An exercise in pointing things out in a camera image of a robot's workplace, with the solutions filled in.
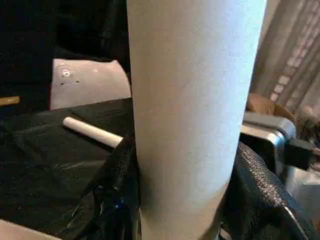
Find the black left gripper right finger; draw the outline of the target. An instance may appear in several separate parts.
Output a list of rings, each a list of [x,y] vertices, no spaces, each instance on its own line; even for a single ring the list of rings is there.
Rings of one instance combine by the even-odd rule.
[[[223,208],[233,240],[318,240],[303,209],[264,160],[239,142]]]

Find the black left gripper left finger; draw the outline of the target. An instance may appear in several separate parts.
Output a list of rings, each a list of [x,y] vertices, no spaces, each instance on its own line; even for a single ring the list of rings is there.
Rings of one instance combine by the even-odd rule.
[[[140,208],[135,136],[127,135],[83,191],[63,240],[135,240]]]

